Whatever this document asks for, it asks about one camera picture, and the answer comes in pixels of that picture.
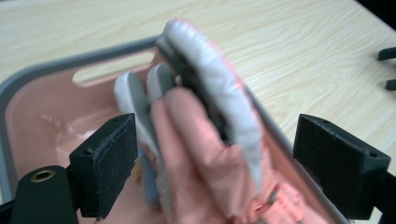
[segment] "plastic tray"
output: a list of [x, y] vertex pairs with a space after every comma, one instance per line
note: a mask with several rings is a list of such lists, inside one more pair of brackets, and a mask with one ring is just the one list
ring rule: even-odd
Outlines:
[[[157, 36], [56, 62], [26, 68], [0, 86], [0, 183], [4, 202], [15, 196], [18, 180], [47, 165], [68, 165], [68, 154], [108, 119], [120, 114], [113, 96], [119, 73], [77, 84], [82, 68], [153, 52], [149, 64], [132, 68], [145, 80], [150, 67], [163, 58], [155, 47]], [[330, 223], [347, 223], [320, 188], [291, 156], [291, 146], [268, 113], [253, 98], [266, 128], [266, 141], [275, 168], [305, 196], [311, 207]], [[80, 223], [94, 223], [81, 218]], [[107, 219], [101, 223], [164, 223], [160, 211], [144, 203], [142, 188], [130, 177]]]

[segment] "wood grain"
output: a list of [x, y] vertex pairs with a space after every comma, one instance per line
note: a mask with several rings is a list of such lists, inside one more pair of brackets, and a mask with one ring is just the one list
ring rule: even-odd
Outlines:
[[375, 59], [396, 46], [396, 33], [355, 1], [10, 1], [0, 15], [0, 82], [25, 66], [157, 35], [182, 17], [218, 43], [291, 142], [305, 113], [396, 158], [396, 92], [384, 89], [396, 62]]

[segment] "glove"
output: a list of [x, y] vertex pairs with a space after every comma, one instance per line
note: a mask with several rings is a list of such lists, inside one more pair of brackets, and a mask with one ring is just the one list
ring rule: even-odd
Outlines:
[[[219, 211], [222, 217], [234, 223], [305, 223], [306, 220], [326, 223], [273, 169], [262, 123], [243, 83], [221, 53], [185, 21], [169, 21], [163, 38], [193, 68], [192, 75], [197, 76], [205, 91], [205, 94], [197, 94], [186, 88], [173, 88], [152, 105], [151, 118], [167, 174], [176, 176], [177, 180], [169, 179], [171, 191], [188, 195], [189, 178], [197, 176], [193, 183], [197, 184], [200, 177], [205, 188], [200, 185], [198, 190], [190, 190], [189, 197], [210, 198], [200, 207], [213, 207], [213, 217], [219, 217]], [[222, 140], [218, 127], [209, 119], [203, 100], [197, 95], [210, 97], [226, 120], [228, 143]], [[174, 154], [166, 159], [164, 155], [168, 153]], [[203, 209], [207, 217], [208, 210]]]

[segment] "black plastic part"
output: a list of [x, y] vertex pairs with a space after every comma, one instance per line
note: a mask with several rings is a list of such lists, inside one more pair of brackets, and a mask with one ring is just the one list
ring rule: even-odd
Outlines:
[[47, 166], [24, 176], [18, 184], [10, 223], [78, 223], [66, 170]]
[[294, 158], [313, 175], [323, 193], [350, 219], [369, 219], [375, 184], [390, 157], [325, 119], [300, 115]]
[[70, 171], [84, 189], [83, 217], [107, 217], [136, 157], [134, 114], [109, 120], [70, 154]]
[[0, 224], [8, 224], [11, 220], [12, 207], [14, 206], [14, 200], [8, 203], [0, 205]]
[[396, 91], [396, 79], [387, 81], [387, 90]]
[[396, 223], [396, 177], [386, 173], [374, 190], [375, 207], [383, 213], [380, 223]]
[[378, 60], [384, 61], [396, 58], [396, 48], [383, 49], [378, 53]]
[[84, 200], [84, 188], [82, 186], [82, 181], [72, 173], [71, 167], [68, 166], [67, 170], [67, 177], [69, 179], [69, 186], [72, 190], [72, 197], [73, 197], [73, 206], [75, 211], [81, 207], [82, 202]]

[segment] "brass insert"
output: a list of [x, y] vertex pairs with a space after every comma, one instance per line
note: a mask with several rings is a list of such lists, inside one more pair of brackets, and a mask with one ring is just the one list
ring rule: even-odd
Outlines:
[[53, 170], [43, 170], [32, 176], [30, 179], [34, 183], [39, 183], [51, 179], [55, 175]]

